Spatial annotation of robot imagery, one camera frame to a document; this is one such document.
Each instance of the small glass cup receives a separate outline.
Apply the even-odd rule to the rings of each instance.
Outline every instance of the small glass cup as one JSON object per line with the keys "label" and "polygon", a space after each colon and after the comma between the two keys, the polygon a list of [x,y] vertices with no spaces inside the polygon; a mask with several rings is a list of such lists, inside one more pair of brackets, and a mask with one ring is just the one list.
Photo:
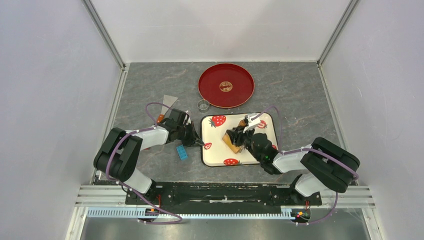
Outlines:
{"label": "small glass cup", "polygon": [[199,112],[201,113],[206,113],[209,110],[209,102],[205,99],[200,100],[197,103],[197,108],[199,109]]}

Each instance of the blue toy block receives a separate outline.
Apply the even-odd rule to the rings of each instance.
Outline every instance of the blue toy block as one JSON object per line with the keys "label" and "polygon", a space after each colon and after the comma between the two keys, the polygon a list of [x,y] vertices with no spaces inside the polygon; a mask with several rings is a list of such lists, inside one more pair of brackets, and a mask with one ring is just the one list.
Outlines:
{"label": "blue toy block", "polygon": [[181,159],[181,161],[186,160],[187,158],[189,158],[189,156],[187,155],[186,150],[184,149],[183,145],[179,145],[176,147],[176,151],[178,152],[179,158]]}

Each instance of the gray marble tabletop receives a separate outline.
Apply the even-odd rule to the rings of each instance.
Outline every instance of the gray marble tabletop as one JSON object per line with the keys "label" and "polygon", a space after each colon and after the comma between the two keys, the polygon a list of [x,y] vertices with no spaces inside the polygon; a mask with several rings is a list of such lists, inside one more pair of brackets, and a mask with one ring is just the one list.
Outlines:
{"label": "gray marble tabletop", "polygon": [[[162,102],[163,95],[170,95],[178,97],[174,108],[191,111],[197,132],[200,131],[200,119],[206,115],[261,112],[274,105],[282,115],[283,150],[305,146],[316,137],[339,144],[316,63],[236,62],[253,76],[253,96],[236,108],[211,106],[208,112],[201,113],[197,109],[197,102],[202,99],[198,80],[204,70],[215,64],[131,63],[114,126],[125,130],[151,126],[152,120],[145,112],[146,104]],[[149,111],[158,116],[161,106],[150,106]],[[277,114],[273,110],[269,113],[279,135]],[[269,175],[259,165],[208,167],[201,161],[200,147],[187,148],[188,159],[181,161],[176,150],[179,145],[181,142],[175,141],[141,151],[137,169],[155,181],[182,182],[291,183],[300,174],[300,171],[292,171]]]}

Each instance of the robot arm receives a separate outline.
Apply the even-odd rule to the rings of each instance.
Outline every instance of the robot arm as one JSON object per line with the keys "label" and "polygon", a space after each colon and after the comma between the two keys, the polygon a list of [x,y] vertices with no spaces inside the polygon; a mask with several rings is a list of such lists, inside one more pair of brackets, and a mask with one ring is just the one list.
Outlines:
{"label": "robot arm", "polygon": [[[111,157],[113,149],[122,137],[125,130],[113,128],[94,159],[94,167],[103,173]],[[196,133],[189,115],[178,109],[172,109],[168,118],[163,119],[152,130],[140,131],[128,137],[120,146],[110,165],[109,175],[138,192],[146,194],[154,191],[155,181],[136,169],[139,152],[156,145],[164,145],[175,140],[181,140],[185,147],[204,146],[205,144]]]}
{"label": "robot arm", "polygon": [[244,119],[244,125],[227,130],[232,145],[244,147],[260,162],[265,172],[283,174],[292,170],[308,170],[309,173],[298,176],[291,184],[291,188],[300,194],[300,198],[325,189],[331,189],[338,193],[344,193],[354,176],[337,163],[323,157],[323,153],[340,163],[356,171],[360,161],[349,152],[317,137],[312,144],[300,149],[279,152],[272,147],[271,141],[265,133],[255,133],[255,121],[252,120],[257,114],[249,114]]}

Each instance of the strawberry print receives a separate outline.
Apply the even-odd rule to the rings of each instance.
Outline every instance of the strawberry print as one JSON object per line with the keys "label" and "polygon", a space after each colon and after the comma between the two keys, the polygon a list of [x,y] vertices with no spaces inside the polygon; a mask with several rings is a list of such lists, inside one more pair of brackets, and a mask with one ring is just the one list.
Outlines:
{"label": "strawberry print", "polygon": [[203,148],[204,148],[205,150],[208,150],[208,149],[210,149],[211,147],[212,147],[212,142],[205,143],[205,144],[204,144],[204,146],[203,146]]}
{"label": "strawberry print", "polygon": [[239,162],[239,160],[237,160],[237,159],[234,159],[234,158],[228,158],[228,159],[225,159],[225,160],[224,160],[224,164],[225,164],[226,166],[232,166],[232,165],[239,165],[239,164],[240,164],[240,162]]}
{"label": "strawberry print", "polygon": [[218,116],[213,116],[211,119],[209,119],[209,123],[211,127],[216,128],[223,125],[226,120],[227,120],[226,116],[218,115]]}
{"label": "strawberry print", "polygon": [[268,126],[267,123],[264,120],[261,120],[257,127],[260,129],[266,129],[267,126]]}

